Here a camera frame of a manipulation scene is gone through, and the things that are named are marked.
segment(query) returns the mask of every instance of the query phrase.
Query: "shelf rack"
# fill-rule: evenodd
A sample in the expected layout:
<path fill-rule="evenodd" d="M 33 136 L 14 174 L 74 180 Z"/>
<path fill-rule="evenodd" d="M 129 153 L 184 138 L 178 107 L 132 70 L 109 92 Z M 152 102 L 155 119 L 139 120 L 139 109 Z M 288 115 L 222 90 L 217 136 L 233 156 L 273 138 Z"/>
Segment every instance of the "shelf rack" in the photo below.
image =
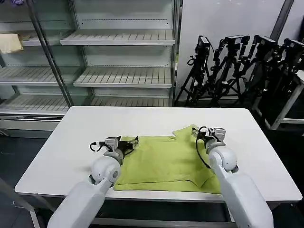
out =
<path fill-rule="evenodd" d="M 61 39 L 62 45 L 137 45 L 172 46 L 172 30 L 168 29 L 89 29 L 78 30 Z"/>
<path fill-rule="evenodd" d="M 171 70 L 163 67 L 88 67 L 73 85 L 84 87 L 171 88 Z"/>
<path fill-rule="evenodd" d="M 134 98 L 95 96 L 91 106 L 168 107 L 168 98 Z"/>
<path fill-rule="evenodd" d="M 62 67 L 61 74 L 66 85 L 72 84 L 79 72 L 78 67 Z M 7 66 L 0 68 L 0 85 L 11 86 L 58 86 L 51 67 Z"/>
<path fill-rule="evenodd" d="M 41 46 L 35 31 L 19 31 L 16 32 L 20 36 L 23 46 Z M 60 40 L 67 34 L 67 31 L 46 31 L 48 44 L 60 45 Z"/>
<path fill-rule="evenodd" d="M 0 104 L 0 114 L 62 114 L 68 106 L 62 95 L 17 95 Z"/>

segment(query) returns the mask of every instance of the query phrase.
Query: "white panel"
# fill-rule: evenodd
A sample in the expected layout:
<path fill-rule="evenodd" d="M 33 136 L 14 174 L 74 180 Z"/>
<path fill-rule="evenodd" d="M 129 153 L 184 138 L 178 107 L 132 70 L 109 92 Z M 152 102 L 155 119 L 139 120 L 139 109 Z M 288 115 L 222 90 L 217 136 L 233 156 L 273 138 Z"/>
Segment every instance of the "white panel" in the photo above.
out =
<path fill-rule="evenodd" d="M 35 1 L 39 12 L 39 19 L 44 29 L 69 29 L 65 1 L 39 0 Z M 22 6 L 13 6 L 9 0 L 0 5 L 0 31 L 34 30 L 24 3 Z"/>
<path fill-rule="evenodd" d="M 184 0 L 176 93 L 179 93 L 191 70 L 187 61 L 190 55 L 195 54 L 199 35 L 208 37 L 214 49 L 227 36 L 250 35 L 251 41 L 257 34 L 270 36 L 283 3 L 284 0 Z M 221 59 L 226 54 L 227 51 L 224 50 Z M 209 69 L 214 65 L 212 51 L 208 65 Z"/>
<path fill-rule="evenodd" d="M 0 98 L 1 99 L 8 99 L 15 94 L 13 87 L 9 85 L 0 85 Z"/>
<path fill-rule="evenodd" d="M 279 44 L 284 43 L 284 39 L 298 39 L 301 24 L 304 16 L 304 1 L 294 0 L 283 31 L 279 38 Z"/>
<path fill-rule="evenodd" d="M 170 67 L 171 47 L 84 46 L 88 65 Z"/>
<path fill-rule="evenodd" d="M 80 29 L 171 29 L 172 0 L 74 0 Z"/>
<path fill-rule="evenodd" d="M 123 96 L 123 97 L 165 97 L 169 98 L 169 89 L 166 88 L 95 88 L 95 95 Z"/>
<path fill-rule="evenodd" d="M 49 95 L 61 95 L 59 87 L 55 86 L 18 86 L 18 90 L 21 94 L 49 94 Z M 76 88 L 69 86 L 68 90 L 71 95 L 88 95 L 86 88 Z"/>
<path fill-rule="evenodd" d="M 58 66 L 81 66 L 77 47 L 74 46 L 52 46 L 51 50 Z"/>
<path fill-rule="evenodd" d="M 23 47 L 23 51 L 2 54 L 7 66 L 49 66 L 41 46 Z M 52 46 L 58 66 L 79 66 L 79 58 L 74 46 Z"/>
<path fill-rule="evenodd" d="M 42 47 L 23 47 L 23 51 L 2 54 L 7 66 L 49 66 Z"/>

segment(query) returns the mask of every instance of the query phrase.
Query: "black tripod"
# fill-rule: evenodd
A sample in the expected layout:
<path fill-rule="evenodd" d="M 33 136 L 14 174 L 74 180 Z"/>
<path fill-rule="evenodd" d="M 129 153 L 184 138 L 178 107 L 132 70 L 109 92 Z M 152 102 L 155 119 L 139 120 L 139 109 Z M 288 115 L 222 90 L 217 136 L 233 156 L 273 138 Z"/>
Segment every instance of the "black tripod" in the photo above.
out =
<path fill-rule="evenodd" d="M 279 66 L 275 69 L 275 79 L 270 81 L 266 96 L 276 98 L 289 97 L 294 90 L 295 78 L 297 78 L 297 71 L 301 68 L 299 60 L 304 53 L 304 44 L 296 41 L 285 39 L 281 47 L 285 52 L 284 60 L 279 62 Z"/>
<path fill-rule="evenodd" d="M 205 73 L 209 78 L 208 64 L 207 60 L 209 57 L 210 43 L 206 37 L 199 36 L 198 43 L 195 47 L 195 57 L 190 56 L 191 59 L 187 62 L 189 66 L 192 66 L 190 73 L 188 74 L 187 79 L 180 88 L 180 92 L 176 97 L 174 106 L 176 106 L 181 94 L 183 91 L 187 93 L 187 99 L 185 106 L 196 106 L 197 102 L 202 98 L 204 93 L 208 89 L 208 83 L 204 84 Z M 192 78 L 189 90 L 186 89 L 186 86 Z"/>
<path fill-rule="evenodd" d="M 246 50 L 246 46 L 249 40 L 250 40 L 250 36 L 239 35 L 239 36 L 226 37 L 225 39 L 222 39 L 220 41 L 219 47 L 215 51 L 215 55 L 213 59 L 215 61 L 215 66 L 211 68 L 211 71 L 213 71 L 212 74 L 213 80 L 217 78 L 219 71 L 223 68 L 224 65 L 225 66 L 220 78 L 215 83 L 215 92 L 210 103 L 211 106 L 219 106 L 220 98 L 227 95 L 230 89 L 234 90 L 238 96 L 241 95 L 239 80 L 242 78 L 242 72 L 240 72 L 240 67 L 241 64 L 245 61 L 244 52 Z M 228 54 L 227 56 L 224 57 L 223 61 L 220 63 L 219 55 L 226 44 L 227 44 Z M 229 70 L 231 69 L 232 65 L 234 65 L 234 69 L 235 69 L 233 74 L 234 78 L 226 81 Z"/>
<path fill-rule="evenodd" d="M 260 97 L 265 92 L 265 87 L 267 82 L 271 78 L 271 70 L 278 68 L 280 65 L 280 60 L 282 58 L 282 50 L 278 46 L 277 42 L 271 40 L 268 37 L 262 37 L 255 35 L 254 41 L 252 43 L 250 54 L 252 56 L 254 49 L 257 46 L 256 56 L 253 60 L 247 60 L 244 63 L 244 68 L 242 74 L 245 75 L 246 71 L 255 63 L 255 68 L 247 82 L 245 82 L 245 91 L 238 97 L 238 100 L 232 104 L 234 106 L 238 102 L 241 104 L 244 100 L 251 95 L 254 100 Z"/>

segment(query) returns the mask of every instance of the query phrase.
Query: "white table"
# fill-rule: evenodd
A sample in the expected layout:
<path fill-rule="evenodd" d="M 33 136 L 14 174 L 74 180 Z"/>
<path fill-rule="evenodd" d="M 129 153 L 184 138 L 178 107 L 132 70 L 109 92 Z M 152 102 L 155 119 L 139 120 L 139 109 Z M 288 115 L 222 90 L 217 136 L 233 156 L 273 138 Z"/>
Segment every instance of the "white table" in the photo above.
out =
<path fill-rule="evenodd" d="M 268 202 L 295 202 L 302 195 L 275 150 L 246 109 L 74 106 L 41 148 L 15 187 L 24 195 L 64 197 L 87 178 L 101 152 L 89 144 L 119 135 L 171 135 L 190 124 L 223 127 L 224 142 Z M 114 191 L 107 198 L 222 202 L 221 195 L 193 192 Z"/>

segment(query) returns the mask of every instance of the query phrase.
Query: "white wall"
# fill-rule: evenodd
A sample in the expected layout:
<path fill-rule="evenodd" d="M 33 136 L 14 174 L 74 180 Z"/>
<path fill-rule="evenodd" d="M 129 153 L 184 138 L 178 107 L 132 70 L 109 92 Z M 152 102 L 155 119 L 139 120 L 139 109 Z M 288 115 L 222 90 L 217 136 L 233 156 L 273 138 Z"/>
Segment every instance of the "white wall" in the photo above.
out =
<path fill-rule="evenodd" d="M 199 35 L 208 37 L 215 49 L 226 36 L 270 36 L 283 3 L 284 0 L 184 0 L 175 97 L 190 72 L 187 61 L 195 55 Z M 210 51 L 209 69 L 213 65 Z"/>
<path fill-rule="evenodd" d="M 281 33 L 279 44 L 284 43 L 284 39 L 297 39 L 302 20 L 304 17 L 304 0 L 294 0 L 294 3 L 288 14 L 285 26 Z"/>

